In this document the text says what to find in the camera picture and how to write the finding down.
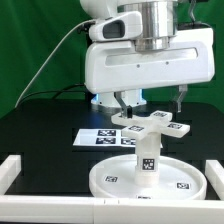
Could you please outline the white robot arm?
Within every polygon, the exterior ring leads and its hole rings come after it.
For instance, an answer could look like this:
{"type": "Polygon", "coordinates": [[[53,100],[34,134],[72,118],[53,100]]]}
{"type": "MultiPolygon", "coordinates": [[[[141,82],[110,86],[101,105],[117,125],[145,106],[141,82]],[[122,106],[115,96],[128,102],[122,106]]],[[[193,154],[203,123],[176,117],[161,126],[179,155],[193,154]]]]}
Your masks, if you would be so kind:
{"type": "Polygon", "coordinates": [[[215,74],[214,31],[195,20],[179,24],[177,6],[197,0],[80,0],[94,19],[88,34],[85,85],[93,94],[176,86],[173,110],[181,110],[188,86],[215,74]]]}

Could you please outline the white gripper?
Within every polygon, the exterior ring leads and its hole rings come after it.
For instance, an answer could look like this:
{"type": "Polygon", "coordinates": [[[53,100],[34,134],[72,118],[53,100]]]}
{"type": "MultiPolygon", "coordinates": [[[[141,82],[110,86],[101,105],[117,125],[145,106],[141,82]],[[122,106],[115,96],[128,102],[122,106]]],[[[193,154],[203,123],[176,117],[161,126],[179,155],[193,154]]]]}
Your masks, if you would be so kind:
{"type": "Polygon", "coordinates": [[[86,54],[85,85],[94,93],[115,92],[123,118],[132,117],[119,91],[176,86],[170,111],[180,113],[188,86],[214,76],[213,30],[181,30],[164,50],[140,53],[131,41],[92,44],[86,54]]]}

